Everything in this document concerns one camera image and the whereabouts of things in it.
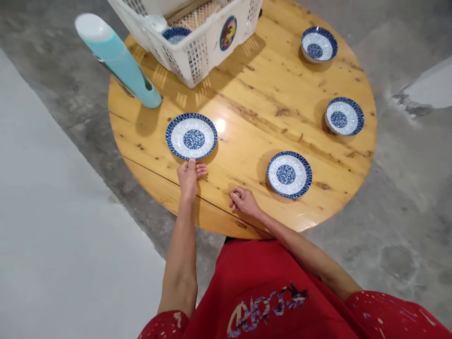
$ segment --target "blue and white plate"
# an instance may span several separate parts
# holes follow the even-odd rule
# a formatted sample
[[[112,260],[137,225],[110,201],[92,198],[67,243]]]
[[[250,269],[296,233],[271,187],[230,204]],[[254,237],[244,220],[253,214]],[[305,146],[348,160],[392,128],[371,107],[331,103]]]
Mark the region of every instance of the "blue and white plate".
[[[364,113],[352,99],[338,97],[328,104],[325,120],[333,132],[350,137],[363,129]]]
[[[312,170],[309,163],[295,152],[281,152],[270,160],[268,182],[276,193],[285,198],[298,198],[310,188]]]
[[[176,45],[179,41],[189,35],[192,31],[184,27],[171,27],[163,32],[163,37],[173,45]]]
[[[204,115],[185,113],[175,118],[166,129],[166,143],[179,158],[205,158],[217,145],[217,130]]]
[[[305,30],[301,37],[301,47],[305,58],[313,64],[331,60],[338,52],[336,38],[321,27]]]

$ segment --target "wooden tabletop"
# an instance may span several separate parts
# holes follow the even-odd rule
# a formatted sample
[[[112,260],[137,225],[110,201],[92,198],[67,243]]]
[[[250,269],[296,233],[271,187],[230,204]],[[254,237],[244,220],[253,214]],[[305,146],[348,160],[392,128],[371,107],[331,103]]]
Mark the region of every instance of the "wooden tabletop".
[[[310,26],[330,30],[338,54],[325,64],[307,63],[299,49]],[[118,148],[145,190],[174,214],[180,196],[176,169],[183,160],[169,150],[165,131],[180,114],[207,116],[218,145],[203,162],[209,174],[199,180],[196,224],[236,238],[271,238],[257,221],[229,208],[228,190],[241,185],[254,192],[261,208],[296,231],[337,213],[354,196],[369,170],[375,149],[377,116],[369,82],[345,41],[323,20],[286,0],[264,0],[254,35],[238,46],[204,81],[187,88],[132,37],[126,45],[163,97],[148,109],[110,80],[109,112]],[[335,97],[362,108],[363,130],[354,137],[328,131],[324,114]],[[281,151],[303,155],[313,182],[297,199],[279,196],[266,170]]]

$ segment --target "metal clip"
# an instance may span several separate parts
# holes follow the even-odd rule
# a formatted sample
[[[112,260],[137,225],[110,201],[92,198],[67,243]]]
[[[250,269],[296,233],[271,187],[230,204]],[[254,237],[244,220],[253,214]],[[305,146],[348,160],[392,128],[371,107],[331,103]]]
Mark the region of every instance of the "metal clip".
[[[97,61],[98,61],[98,62],[99,62],[99,63],[100,63],[107,71],[109,71],[109,72],[112,74],[112,76],[114,77],[114,79],[115,79],[116,82],[118,83],[119,87],[121,87],[122,90],[123,90],[124,92],[126,92],[126,94],[127,94],[129,97],[134,97],[133,94],[132,94],[132,92],[129,91],[129,89],[126,87],[126,85],[124,85],[124,83],[116,76],[116,74],[110,69],[110,67],[108,67],[104,62],[102,62],[102,60],[99,59],[97,56],[94,55],[94,57],[96,58],[96,60],[97,60]]]

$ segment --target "light blue thermos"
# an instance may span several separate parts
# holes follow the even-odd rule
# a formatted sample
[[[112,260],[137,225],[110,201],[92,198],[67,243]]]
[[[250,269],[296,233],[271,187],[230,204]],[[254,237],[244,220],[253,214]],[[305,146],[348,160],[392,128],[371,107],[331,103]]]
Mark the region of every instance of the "light blue thermos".
[[[136,96],[146,107],[160,106],[159,92],[144,75],[113,28],[97,15],[90,13],[78,16],[75,28],[94,56],[113,74],[127,95]]]

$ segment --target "red clothing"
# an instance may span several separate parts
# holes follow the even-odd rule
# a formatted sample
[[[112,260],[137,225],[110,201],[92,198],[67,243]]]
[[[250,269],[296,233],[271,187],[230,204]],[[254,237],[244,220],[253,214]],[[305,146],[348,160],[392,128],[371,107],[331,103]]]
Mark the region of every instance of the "red clothing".
[[[230,241],[191,319],[157,315],[140,338],[452,339],[430,312],[384,293],[342,302],[303,271],[279,241]]]

